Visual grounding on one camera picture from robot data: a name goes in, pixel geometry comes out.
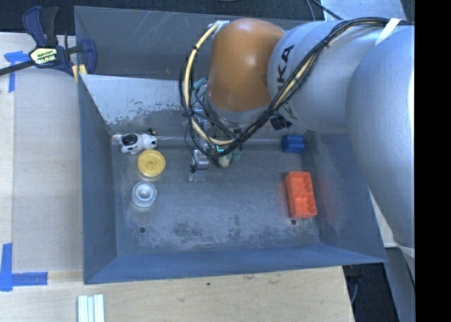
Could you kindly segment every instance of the orange object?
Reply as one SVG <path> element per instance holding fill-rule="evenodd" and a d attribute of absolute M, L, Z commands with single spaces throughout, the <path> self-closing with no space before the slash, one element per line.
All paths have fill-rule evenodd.
<path fill-rule="evenodd" d="M 316 215 L 316 203 L 309 172 L 289 172 L 285 177 L 291 218 Z"/>

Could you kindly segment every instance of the yellow cable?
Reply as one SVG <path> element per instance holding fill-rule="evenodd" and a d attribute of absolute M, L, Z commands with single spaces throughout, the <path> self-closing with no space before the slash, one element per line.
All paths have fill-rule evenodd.
<path fill-rule="evenodd" d="M 185 97 L 185 103 L 187 106 L 190 105 L 190 73 L 191 73 L 191 68 L 192 68 L 192 64 L 194 62 L 194 58 L 199 50 L 199 48 L 203 45 L 203 43 L 205 43 L 205 41 L 209 38 L 209 36 L 211 34 L 213 34 L 216 29 L 218 28 L 219 23 L 214 23 L 206 32 L 204 35 L 202 35 L 202 37 L 199 39 L 199 41 L 196 43 L 195 47 L 193 48 L 193 50 L 191 51 L 191 54 L 188 58 L 187 61 L 187 66 L 185 69 L 185 77 L 184 77 L 184 85 L 183 85 L 183 91 L 184 91 L 184 97 Z M 206 135 L 206 133 L 198 126 L 198 124 L 196 123 L 196 121 L 191 118 L 192 121 L 192 126 L 193 128 L 196 130 L 196 132 L 202 137 L 204 138 L 206 141 L 212 142 L 214 144 L 217 145 L 227 145 L 227 144 L 231 144 L 235 141 L 235 139 L 232 140 L 218 140 L 218 139 L 214 139 L 214 138 L 210 138 Z"/>

